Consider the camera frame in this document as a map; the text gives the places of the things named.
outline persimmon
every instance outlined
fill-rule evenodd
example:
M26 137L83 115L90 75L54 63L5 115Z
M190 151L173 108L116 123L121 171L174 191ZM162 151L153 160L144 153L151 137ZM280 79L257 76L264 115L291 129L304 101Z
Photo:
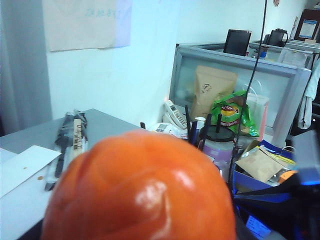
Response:
M42 240L235 240L228 188L211 160L166 134L108 137L69 165Z

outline black lid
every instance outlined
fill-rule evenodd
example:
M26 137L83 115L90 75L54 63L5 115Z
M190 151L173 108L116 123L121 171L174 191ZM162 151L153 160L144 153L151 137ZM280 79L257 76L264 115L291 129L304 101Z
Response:
M217 125L210 125L206 139L214 142L230 142L235 138L235 133L225 126L220 126L219 132L216 132Z

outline computer monitor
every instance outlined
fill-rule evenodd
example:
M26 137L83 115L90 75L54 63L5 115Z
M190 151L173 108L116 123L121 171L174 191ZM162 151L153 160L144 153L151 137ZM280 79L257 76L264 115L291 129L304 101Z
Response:
M272 46L282 47L283 46L282 39L284 38L284 35L285 33L283 31L272 30L269 36L269 39L267 41L267 44Z
M251 37L251 31L229 29L223 52L245 56Z

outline gray desk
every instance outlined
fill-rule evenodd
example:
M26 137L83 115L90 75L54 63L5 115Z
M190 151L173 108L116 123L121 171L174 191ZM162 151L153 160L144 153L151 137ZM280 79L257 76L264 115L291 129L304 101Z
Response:
M96 109L85 111L88 120L88 147L99 140L119 135L139 127ZM1 148L21 153L32 145L53 149L63 119L46 122L3 137ZM17 239L44 217L51 192L45 192L46 167L1 198L1 240Z

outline wooden ruler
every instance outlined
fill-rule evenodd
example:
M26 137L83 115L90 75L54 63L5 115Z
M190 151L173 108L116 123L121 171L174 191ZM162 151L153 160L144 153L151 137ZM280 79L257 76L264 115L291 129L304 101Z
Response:
M76 118L73 120L73 159L83 152L83 136L82 136L82 124L81 119Z

